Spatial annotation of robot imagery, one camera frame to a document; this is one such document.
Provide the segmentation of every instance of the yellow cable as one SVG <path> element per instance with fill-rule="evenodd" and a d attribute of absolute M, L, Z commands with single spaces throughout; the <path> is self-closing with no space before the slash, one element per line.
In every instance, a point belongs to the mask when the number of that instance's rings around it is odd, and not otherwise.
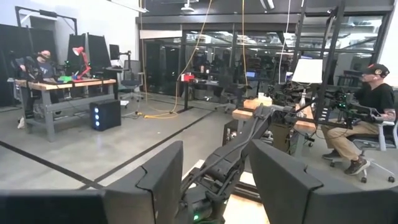
<path fill-rule="evenodd" d="M 242 37 L 244 38 L 244 0 L 242 0 Z M 248 97 L 248 77 L 246 76 L 246 53 L 244 50 L 244 39 L 242 41 L 242 52 L 243 52 L 243 73 L 246 81 L 246 97 Z"/>
<path fill-rule="evenodd" d="M 200 29 L 199 37 L 202 35 L 203 30 L 204 30 L 204 28 L 205 28 L 205 24 L 206 24 L 206 20 L 207 20 L 207 15 L 208 15 L 208 13 L 209 13 L 209 11 L 210 11 L 210 7 L 211 7 L 211 4 L 212 4 L 212 1 L 213 1 L 213 0 L 210 0 L 210 2 L 209 2 L 209 5 L 208 5 L 207 11 L 206 11 L 205 21 L 203 22 L 203 25 L 202 25 L 202 27 L 201 27 L 201 29 Z M 140 13 L 140 21 L 141 21 L 141 30 L 142 30 L 142 14 L 141 14 L 141 13 Z M 144 69 L 143 69 L 143 71 L 144 71 L 144 90 L 145 90 L 145 94 L 146 94 L 146 104 L 147 104 L 150 108 L 152 108 L 152 109 L 154 109 L 154 110 L 156 110 L 156 111 L 160 111 L 160 112 L 169 112 L 169 113 L 167 113 L 167 114 L 177 114 L 177 113 L 175 113 L 175 109 L 177 108 L 177 105 L 178 105 L 178 104 L 177 104 L 177 103 L 178 103 L 178 84 L 179 84 L 178 80 L 180 79 L 180 77 L 182 76 L 182 74 L 184 74 L 184 72 L 185 72 L 186 69 L 188 68 L 189 64 L 191 63 L 192 58 L 193 58 L 193 56 L 194 56 L 194 54 L 195 54 L 195 52 L 196 52 L 196 50 L 197 50 L 197 47 L 198 47 L 198 45 L 199 45 L 199 42 L 200 42 L 200 38 L 198 38 L 197 44 L 196 44 L 195 48 L 193 49 L 193 52 L 192 52 L 192 54 L 191 54 L 191 57 L 190 57 L 189 61 L 187 62 L 185 68 L 182 70 L 181 74 L 177 77 L 176 84 L 175 84 L 175 103 L 174 103 L 173 109 L 172 109 L 171 111 L 164 111 L 164 110 L 158 110 L 158 109 L 153 108 L 153 107 L 151 107 L 151 106 L 148 105 L 148 97 L 147 97 L 147 96 L 148 96 L 148 91 L 147 91 L 147 79 L 146 79 L 146 78 L 147 78 L 147 77 L 146 77 L 147 75 L 146 75 L 146 71 L 145 71 L 145 67 L 146 67 L 146 66 L 145 66 L 145 54 L 144 54 L 145 47 L 144 47 L 144 40 L 141 39 L 141 45 L 142 45 L 142 66 L 144 67 Z M 160 118 L 160 117 L 158 117 L 158 116 L 163 116 L 163 115 L 166 115 L 166 114 L 145 115 L 145 117 L 146 117 L 146 118 Z"/>

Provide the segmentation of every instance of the computer tower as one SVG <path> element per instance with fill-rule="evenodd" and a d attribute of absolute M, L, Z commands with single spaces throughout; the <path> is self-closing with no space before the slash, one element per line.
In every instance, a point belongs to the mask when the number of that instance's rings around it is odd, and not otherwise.
<path fill-rule="evenodd" d="M 90 103 L 90 121 L 91 127 L 97 131 L 120 126 L 122 123 L 120 101 L 105 100 Z"/>

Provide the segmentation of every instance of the khaki pants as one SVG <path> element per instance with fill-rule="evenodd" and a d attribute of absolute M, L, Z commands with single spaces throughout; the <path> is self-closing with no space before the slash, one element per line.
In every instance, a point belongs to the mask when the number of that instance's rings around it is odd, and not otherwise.
<path fill-rule="evenodd" d="M 358 160 L 354 144 L 346 137 L 353 134 L 379 134 L 379 128 L 376 124 L 360 121 L 352 129 L 334 128 L 330 126 L 321 126 L 321 130 L 329 149 L 336 149 L 342 157 L 349 160 Z"/>

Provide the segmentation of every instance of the red desk lamp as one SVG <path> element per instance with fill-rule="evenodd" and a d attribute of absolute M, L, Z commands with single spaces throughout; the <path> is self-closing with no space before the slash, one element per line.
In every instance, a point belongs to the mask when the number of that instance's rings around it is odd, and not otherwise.
<path fill-rule="evenodd" d="M 72 50 L 73 50 L 73 53 L 75 53 L 75 55 L 77 55 L 77 56 L 82 55 L 83 60 L 85 61 L 86 69 L 84 71 L 82 71 L 79 75 L 77 75 L 77 80 L 81 80 L 82 76 L 91 70 L 91 67 L 88 65 L 87 55 L 85 53 L 84 47 L 74 47 L 74 48 L 72 48 Z"/>

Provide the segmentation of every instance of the workbench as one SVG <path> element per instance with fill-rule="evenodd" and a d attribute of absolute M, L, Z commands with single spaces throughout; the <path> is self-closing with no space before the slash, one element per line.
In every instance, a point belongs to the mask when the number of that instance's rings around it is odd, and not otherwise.
<path fill-rule="evenodd" d="M 113 93 L 113 83 L 116 83 L 116 80 L 98 80 L 98 79 L 87 79 L 87 82 L 76 82 L 76 83 L 65 83 L 58 85 L 51 85 L 46 83 L 34 83 L 29 82 L 28 86 L 31 90 L 38 90 L 42 94 L 43 108 L 44 108 L 44 121 L 37 121 L 33 118 L 26 119 L 25 113 L 25 130 L 27 133 L 32 132 L 33 126 L 43 127 L 47 131 L 47 139 L 50 142 L 55 140 L 55 125 L 57 123 L 65 123 L 70 121 L 71 119 L 80 118 L 76 116 L 67 117 L 65 119 L 54 120 L 53 113 L 56 111 L 61 111 L 70 108 L 88 108 L 88 105 L 92 102 L 99 102 L 103 100 L 111 100 L 114 99 Z M 26 80 L 15 80 L 16 85 L 18 85 L 20 91 L 20 99 L 23 106 L 24 111 L 27 110 L 27 99 L 30 91 L 27 88 Z M 61 89 L 73 88 L 73 87 L 88 87 L 88 86 L 100 86 L 100 85 L 108 85 L 108 93 L 104 95 L 97 95 L 87 98 L 79 98 L 75 100 L 67 100 L 59 103 L 51 104 L 50 100 L 50 91 L 56 91 Z"/>
<path fill-rule="evenodd" d="M 243 103 L 244 108 L 254 110 L 256 109 L 260 104 L 263 104 L 264 106 L 272 106 L 272 102 L 268 99 L 265 100 L 259 100 L 259 99 L 254 99 L 254 100 L 245 100 Z M 299 109 L 300 106 L 297 104 L 296 105 L 296 110 Z M 312 110 L 311 107 L 308 106 L 303 109 L 303 113 L 307 116 L 308 119 L 313 119 L 312 115 Z M 236 120 L 238 120 L 238 132 L 240 129 L 243 127 L 243 124 L 245 121 L 250 119 L 252 117 L 252 112 L 250 111 L 244 111 L 244 110 L 239 110 L 236 109 L 232 112 L 232 117 Z M 314 133 L 316 131 L 315 124 L 310 123 L 310 122 L 305 122 L 305 121 L 297 121 L 294 130 L 297 131 L 296 134 L 298 134 L 297 138 L 297 145 L 295 148 L 295 157 L 301 157 L 302 156 L 302 149 L 303 145 L 305 143 L 305 133 Z"/>
<path fill-rule="evenodd" d="M 189 172 L 197 167 L 200 168 L 205 161 L 199 160 L 184 176 L 183 179 L 189 174 Z M 254 183 L 253 175 L 248 172 L 243 172 L 241 175 L 241 182 L 250 185 L 256 185 Z M 236 195 L 231 195 L 228 200 L 224 212 L 225 224 L 269 224 L 269 220 L 264 210 L 264 206 L 260 203 L 248 200 Z"/>

